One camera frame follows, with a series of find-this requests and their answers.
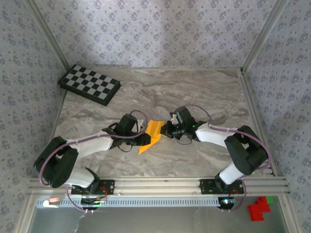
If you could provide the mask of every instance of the gray marble table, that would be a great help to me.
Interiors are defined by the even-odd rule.
[[[250,125],[239,79],[234,75],[213,70],[93,70],[120,80],[120,90],[107,107],[68,92],[55,136],[74,139],[97,133],[133,109],[145,112],[149,119],[169,120],[169,112],[190,103],[204,107],[216,125]],[[190,112],[196,120],[207,120],[200,109],[190,108]],[[141,155],[138,150],[98,152],[77,161],[76,166],[89,167],[100,176],[214,176],[231,162],[227,150],[220,146],[180,145],[164,136]]]

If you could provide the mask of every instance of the checkered board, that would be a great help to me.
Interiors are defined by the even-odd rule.
[[[109,104],[121,86],[120,81],[77,65],[58,83],[63,89],[104,106]]]

